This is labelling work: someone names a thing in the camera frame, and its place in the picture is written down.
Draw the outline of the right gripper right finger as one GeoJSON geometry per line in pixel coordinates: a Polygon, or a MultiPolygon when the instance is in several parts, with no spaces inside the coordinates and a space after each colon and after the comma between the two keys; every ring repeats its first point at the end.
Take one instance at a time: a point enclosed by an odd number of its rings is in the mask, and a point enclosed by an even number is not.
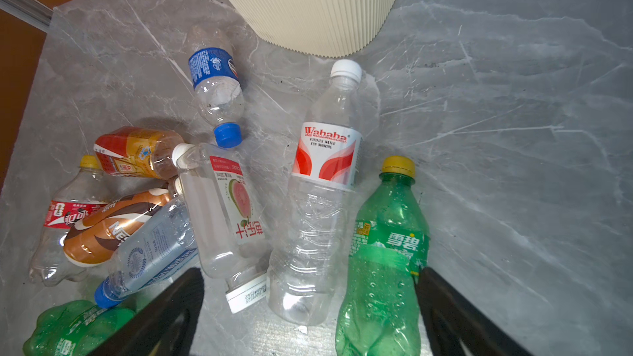
{"type": "Polygon", "coordinates": [[[531,355],[432,268],[420,272],[416,296],[433,355],[531,355]]]}

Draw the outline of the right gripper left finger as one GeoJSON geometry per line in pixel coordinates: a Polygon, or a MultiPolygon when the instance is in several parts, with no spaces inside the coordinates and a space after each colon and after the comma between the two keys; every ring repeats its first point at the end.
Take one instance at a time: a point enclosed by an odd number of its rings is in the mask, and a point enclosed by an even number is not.
{"type": "Polygon", "coordinates": [[[190,268],[91,354],[188,355],[203,301],[203,275],[190,268]]]}

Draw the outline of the Wahaha clear water bottle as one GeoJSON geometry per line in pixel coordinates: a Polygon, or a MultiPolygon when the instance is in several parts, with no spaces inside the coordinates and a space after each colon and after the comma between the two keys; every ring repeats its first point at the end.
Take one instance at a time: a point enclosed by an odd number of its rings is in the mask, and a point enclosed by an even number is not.
{"type": "Polygon", "coordinates": [[[303,122],[268,268],[270,309],[298,326],[326,320],[349,225],[362,133],[360,65],[336,61],[303,122]]]}

